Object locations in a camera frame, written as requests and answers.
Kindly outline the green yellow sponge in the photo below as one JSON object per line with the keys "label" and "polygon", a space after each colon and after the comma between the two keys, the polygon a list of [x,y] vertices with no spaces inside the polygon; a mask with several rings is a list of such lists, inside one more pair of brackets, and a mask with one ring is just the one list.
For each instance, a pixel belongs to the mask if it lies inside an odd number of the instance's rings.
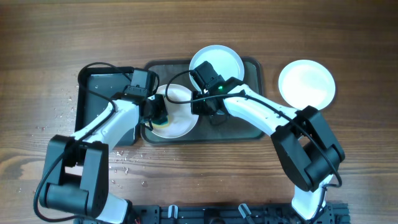
{"label": "green yellow sponge", "polygon": [[170,125],[170,121],[169,121],[169,116],[163,116],[157,120],[152,120],[151,121],[153,128],[166,128]]}

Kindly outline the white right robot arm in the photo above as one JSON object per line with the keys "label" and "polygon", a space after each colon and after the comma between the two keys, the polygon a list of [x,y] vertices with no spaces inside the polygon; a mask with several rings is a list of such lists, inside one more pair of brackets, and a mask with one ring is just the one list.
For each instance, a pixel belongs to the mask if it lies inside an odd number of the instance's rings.
{"label": "white right robot arm", "polygon": [[270,136],[286,176],[295,185],[292,207],[304,220],[314,222],[326,205],[327,189],[341,187],[338,168],[345,153],[316,108],[282,106],[247,85],[231,90],[221,86],[212,93],[194,91],[191,106],[194,114],[224,111]]}

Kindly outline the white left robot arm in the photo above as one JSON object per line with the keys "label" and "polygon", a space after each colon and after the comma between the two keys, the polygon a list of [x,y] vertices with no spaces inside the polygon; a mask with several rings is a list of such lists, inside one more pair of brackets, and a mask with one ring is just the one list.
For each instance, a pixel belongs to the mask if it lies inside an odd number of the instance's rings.
{"label": "white left robot arm", "polygon": [[51,222],[40,213],[39,207],[45,207],[67,212],[66,220],[126,223],[131,204],[109,192],[109,152],[139,123],[166,115],[163,95],[138,98],[124,93],[81,130],[71,136],[55,135],[34,195],[35,214]]}

